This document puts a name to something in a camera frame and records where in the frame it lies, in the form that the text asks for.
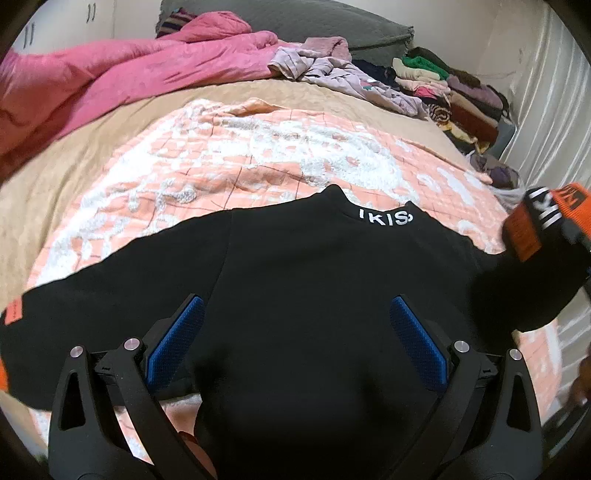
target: blue gripper pad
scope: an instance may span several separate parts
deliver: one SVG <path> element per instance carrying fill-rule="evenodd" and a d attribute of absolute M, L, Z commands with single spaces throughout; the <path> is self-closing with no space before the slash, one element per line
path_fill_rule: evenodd
<path fill-rule="evenodd" d="M 447 388 L 446 359 L 402 297 L 392 299 L 390 323 L 426 389 L 443 393 Z"/>
<path fill-rule="evenodd" d="M 150 393 L 168 387 L 203 326 L 204 318 L 203 300 L 195 297 L 178 316 L 146 362 L 146 386 Z"/>

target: gray pillow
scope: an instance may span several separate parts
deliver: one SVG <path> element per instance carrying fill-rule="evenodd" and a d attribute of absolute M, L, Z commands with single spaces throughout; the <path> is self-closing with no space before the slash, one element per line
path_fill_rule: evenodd
<path fill-rule="evenodd" d="M 195 14 L 230 10 L 253 31 L 270 30 L 285 41 L 344 37 L 354 59 L 383 66 L 404 56 L 414 36 L 413 27 L 333 0 L 163 0 L 158 26 L 179 7 Z"/>

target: pink comforter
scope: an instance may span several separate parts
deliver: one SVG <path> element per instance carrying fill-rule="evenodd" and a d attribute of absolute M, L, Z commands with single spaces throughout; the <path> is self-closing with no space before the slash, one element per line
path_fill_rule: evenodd
<path fill-rule="evenodd" d="M 104 40 L 0 64 L 0 183 L 52 141 L 119 105 L 188 86 L 275 76 L 279 41 L 231 12 L 160 40 Z"/>

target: white cabinet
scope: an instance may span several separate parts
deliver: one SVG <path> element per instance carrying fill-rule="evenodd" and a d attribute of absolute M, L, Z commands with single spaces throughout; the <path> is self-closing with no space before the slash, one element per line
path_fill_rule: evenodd
<path fill-rule="evenodd" d="M 162 0 L 117 0 L 114 38 L 155 38 L 161 4 Z"/>
<path fill-rule="evenodd" d="M 95 0 L 90 5 L 87 40 L 113 38 L 115 28 L 115 0 Z"/>
<path fill-rule="evenodd" d="M 48 0 L 22 29 L 13 48 L 51 53 L 113 38 L 115 0 Z"/>

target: peach quilt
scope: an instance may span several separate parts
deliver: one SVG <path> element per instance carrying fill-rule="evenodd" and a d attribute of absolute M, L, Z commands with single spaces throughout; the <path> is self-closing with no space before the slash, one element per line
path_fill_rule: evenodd
<path fill-rule="evenodd" d="M 414 142 L 329 113 L 260 99 L 239 105 L 199 99 L 115 151 L 90 189 L 68 208 L 37 258 L 27 288 L 92 265 L 139 236 L 221 209 L 307 197 L 328 184 L 377 210 L 408 200 L 489 253 L 503 250 L 506 213 L 475 173 Z M 560 382 L 555 326 L 521 335 L 540 413 Z M 193 430 L 199 396 L 163 404 L 176 428 Z M 47 441 L 50 413 L 33 411 Z M 148 459 L 129 417 L 119 422 Z"/>

